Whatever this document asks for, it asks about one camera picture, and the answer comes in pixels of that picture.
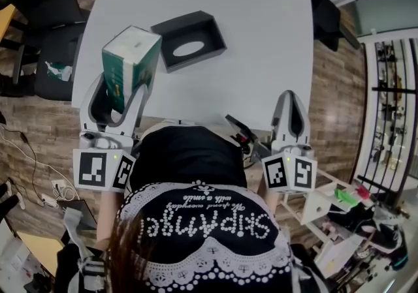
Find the table top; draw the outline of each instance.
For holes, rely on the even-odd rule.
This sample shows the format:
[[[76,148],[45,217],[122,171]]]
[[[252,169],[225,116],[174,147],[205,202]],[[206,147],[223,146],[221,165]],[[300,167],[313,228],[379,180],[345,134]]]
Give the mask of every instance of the table top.
[[[190,12],[213,15],[227,50],[167,74],[159,58],[145,116],[225,124],[231,114],[269,130],[280,94],[309,107],[313,67],[310,0],[96,0],[81,43],[72,105],[103,71],[101,48],[129,25],[151,26]]]
[[[15,12],[16,9],[11,4],[5,7],[3,10],[0,10],[0,39],[2,39],[5,35],[8,25],[13,19]]]

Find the brown hair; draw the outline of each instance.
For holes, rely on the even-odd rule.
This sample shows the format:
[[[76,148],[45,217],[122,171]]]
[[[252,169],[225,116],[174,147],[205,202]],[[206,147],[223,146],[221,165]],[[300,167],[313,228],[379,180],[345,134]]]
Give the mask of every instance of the brown hair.
[[[131,222],[117,219],[114,222],[112,236],[106,257],[106,270],[110,276],[113,293],[138,292],[144,285],[146,261],[149,260],[153,245],[148,241],[138,240],[141,236],[142,216],[137,215]]]

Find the green tissue box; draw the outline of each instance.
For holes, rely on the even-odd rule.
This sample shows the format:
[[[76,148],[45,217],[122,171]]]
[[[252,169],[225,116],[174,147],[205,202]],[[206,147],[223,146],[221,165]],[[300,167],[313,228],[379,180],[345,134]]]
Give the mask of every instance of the green tissue box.
[[[161,36],[129,26],[102,48],[104,78],[115,111],[123,113],[132,92],[142,84],[151,91]]]

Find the wood plank floor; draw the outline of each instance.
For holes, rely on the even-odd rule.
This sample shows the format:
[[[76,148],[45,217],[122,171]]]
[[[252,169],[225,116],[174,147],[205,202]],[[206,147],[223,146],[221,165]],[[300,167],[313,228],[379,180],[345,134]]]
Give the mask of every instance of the wood plank floor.
[[[91,9],[94,0],[79,0],[82,8]],[[342,9],[343,22],[354,31],[353,16]],[[9,38],[18,38],[18,32],[9,29]],[[0,50],[0,73],[11,74],[14,53]],[[319,167],[332,175],[348,181],[355,164],[362,129],[364,108],[364,58],[361,51],[355,51],[345,41],[340,42],[338,53],[333,53],[322,44],[314,43],[314,64],[312,93],[309,109],[311,121],[311,145]],[[72,180],[72,149],[78,146],[80,132],[78,110],[69,102],[54,102],[38,97],[11,99],[0,97],[0,111],[7,120],[7,127],[25,132],[39,162],[50,164]],[[159,120],[145,118],[140,134]],[[28,156],[31,150],[19,139],[18,133],[5,132],[5,138],[15,143]],[[26,209],[15,207],[7,216],[11,227],[41,236],[60,238],[64,232],[62,213],[59,209],[36,204],[31,178],[34,163],[22,155],[9,142],[0,139],[0,180],[11,177],[26,199]],[[256,164],[246,170],[249,188],[257,189],[262,176],[261,167]],[[39,194],[52,196],[50,181],[60,175],[47,166],[37,165],[34,184]],[[99,210],[100,195],[79,190],[94,216]],[[292,206],[301,210],[303,199],[296,198]],[[279,206],[276,218],[280,224],[291,229],[292,240],[307,246],[316,241],[312,234],[301,227],[292,216]]]

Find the black box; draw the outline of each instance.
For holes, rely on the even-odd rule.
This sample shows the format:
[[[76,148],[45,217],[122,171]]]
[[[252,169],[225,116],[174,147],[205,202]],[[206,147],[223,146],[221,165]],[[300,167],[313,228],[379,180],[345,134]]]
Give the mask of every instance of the black box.
[[[161,55],[167,72],[217,56],[227,49],[215,18],[203,11],[167,20],[151,26],[151,30],[163,37]],[[204,46],[191,54],[173,54],[177,48],[190,42],[202,42]]]

